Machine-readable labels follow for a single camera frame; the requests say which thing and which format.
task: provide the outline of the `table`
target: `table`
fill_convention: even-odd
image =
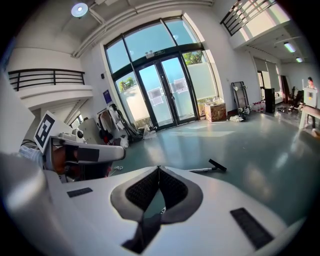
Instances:
[[[320,109],[311,107],[311,106],[304,106],[302,109],[301,121],[299,125],[299,129],[303,129],[306,123],[306,116],[311,115],[315,118],[320,119]]]

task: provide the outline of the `fluorescent light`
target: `fluorescent light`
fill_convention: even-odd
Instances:
[[[87,11],[88,11],[88,5],[86,5],[83,2],[80,2],[72,7],[71,14],[72,16],[79,18],[85,15]]]
[[[296,51],[296,49],[293,47],[293,45],[291,43],[289,43],[289,42],[285,42],[284,46],[285,46],[285,48],[288,49],[288,51],[290,53],[294,53]]]

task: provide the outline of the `cardboard box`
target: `cardboard box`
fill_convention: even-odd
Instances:
[[[221,103],[219,105],[214,105],[214,106],[205,105],[204,111],[205,111],[205,118],[210,122],[225,120],[227,117],[225,103]]]

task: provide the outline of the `black cabinet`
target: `black cabinet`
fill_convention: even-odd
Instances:
[[[276,110],[275,88],[264,89],[265,112],[274,113]]]

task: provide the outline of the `double glass door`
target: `double glass door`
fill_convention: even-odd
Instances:
[[[169,128],[197,120],[197,109],[179,55],[152,61],[136,70],[153,126]]]

